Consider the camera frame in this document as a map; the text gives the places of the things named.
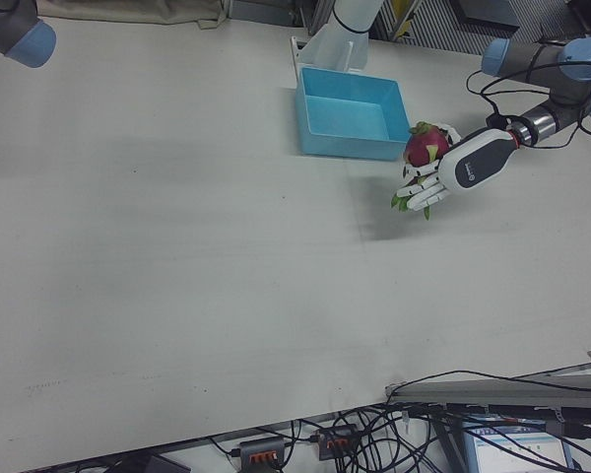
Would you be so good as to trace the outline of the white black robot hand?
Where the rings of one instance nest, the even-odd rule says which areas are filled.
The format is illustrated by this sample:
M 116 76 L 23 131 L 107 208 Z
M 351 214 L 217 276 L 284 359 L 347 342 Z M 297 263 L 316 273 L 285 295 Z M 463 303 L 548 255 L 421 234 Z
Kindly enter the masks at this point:
M 461 138 L 449 125 L 420 122 L 411 129 L 402 185 L 391 206 L 401 212 L 423 211 L 428 218 L 432 205 L 497 176 L 518 149 L 518 139 L 509 131 L 483 128 Z

